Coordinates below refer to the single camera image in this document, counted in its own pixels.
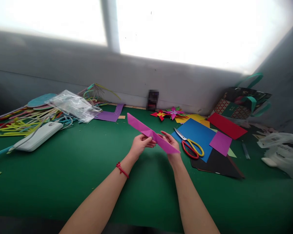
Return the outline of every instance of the wall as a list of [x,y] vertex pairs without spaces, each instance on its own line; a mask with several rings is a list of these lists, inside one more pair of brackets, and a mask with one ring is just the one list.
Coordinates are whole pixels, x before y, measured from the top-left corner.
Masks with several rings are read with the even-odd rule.
[[254,88],[273,94],[271,109],[250,121],[293,133],[293,30],[260,66],[264,79]]
[[[51,60],[46,51],[53,53]],[[26,70],[19,66],[20,60],[26,61]],[[126,104],[145,106],[148,89],[159,89],[160,108],[180,105],[188,112],[205,115],[222,90],[242,77],[207,67],[123,56],[93,45],[6,32],[0,32],[0,70],[0,112],[44,93],[78,92],[97,82],[117,92]],[[252,121],[293,133],[293,30],[259,71],[265,79],[255,88],[273,94],[272,108]],[[118,102],[108,93],[105,98]]]

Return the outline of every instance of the hand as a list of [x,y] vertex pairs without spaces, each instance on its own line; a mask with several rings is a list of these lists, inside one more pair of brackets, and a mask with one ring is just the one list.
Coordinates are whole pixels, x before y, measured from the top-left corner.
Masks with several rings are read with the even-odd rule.
[[152,137],[148,138],[145,135],[140,134],[133,139],[133,145],[131,146],[129,153],[138,158],[145,147],[153,148],[154,146],[156,146],[156,142],[153,141]]
[[[172,135],[168,134],[167,132],[161,131],[163,135],[158,134],[161,138],[163,138],[166,142],[171,144],[175,149],[179,150],[179,143],[172,137]],[[175,162],[182,162],[180,153],[174,153],[174,154],[167,154],[168,161],[172,165]]]

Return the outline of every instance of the red scissors handle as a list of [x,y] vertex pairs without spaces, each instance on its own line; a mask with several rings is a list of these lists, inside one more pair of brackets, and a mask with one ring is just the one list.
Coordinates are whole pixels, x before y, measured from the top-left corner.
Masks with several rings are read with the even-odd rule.
[[[190,157],[190,158],[193,158],[193,159],[198,159],[199,158],[199,155],[197,154],[197,152],[195,152],[194,149],[192,149],[192,147],[190,147],[184,140],[181,142],[182,144],[182,147],[183,147],[183,150],[186,152],[186,154]],[[196,157],[192,156],[191,154],[189,154],[189,152],[186,150],[185,148],[185,145],[188,147],[189,150],[191,150],[195,155]]]

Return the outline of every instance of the origami flower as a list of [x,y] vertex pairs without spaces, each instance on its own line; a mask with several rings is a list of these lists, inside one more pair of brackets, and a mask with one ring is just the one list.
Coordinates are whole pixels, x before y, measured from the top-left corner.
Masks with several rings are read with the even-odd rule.
[[164,116],[171,115],[171,114],[166,114],[162,110],[160,110],[158,113],[155,112],[155,113],[152,113],[151,115],[153,115],[155,117],[159,117],[163,121],[164,120]]
[[165,113],[170,114],[171,118],[174,119],[177,115],[178,116],[185,116],[183,115],[183,111],[180,111],[180,108],[177,107],[177,109],[175,107],[173,107],[172,109],[166,110]]

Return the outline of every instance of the plastic bag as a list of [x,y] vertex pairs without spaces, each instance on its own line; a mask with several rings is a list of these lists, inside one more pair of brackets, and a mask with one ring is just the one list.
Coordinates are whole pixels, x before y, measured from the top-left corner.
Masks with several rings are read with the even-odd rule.
[[271,133],[268,136],[258,140],[257,144],[261,148],[271,148],[284,143],[293,144],[293,134],[291,133]]
[[68,90],[64,90],[46,103],[84,123],[90,122],[102,110],[90,105],[84,98]]
[[293,144],[293,134],[271,133],[257,143],[261,148],[269,148],[265,152],[265,157],[270,158],[279,169],[293,178],[293,147],[284,145],[284,143]]

